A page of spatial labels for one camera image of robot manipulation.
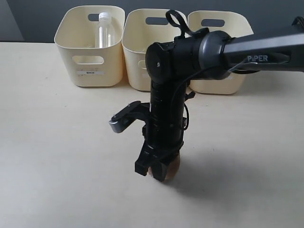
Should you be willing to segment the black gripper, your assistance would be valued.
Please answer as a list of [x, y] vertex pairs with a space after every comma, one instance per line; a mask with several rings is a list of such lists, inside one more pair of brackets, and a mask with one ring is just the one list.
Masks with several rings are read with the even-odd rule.
[[152, 87], [148, 123], [143, 127], [144, 143], [135, 161], [136, 173], [146, 176], [152, 165], [152, 176], [158, 181], [169, 180], [167, 157], [174, 157], [183, 146], [184, 131], [189, 126], [185, 87]]

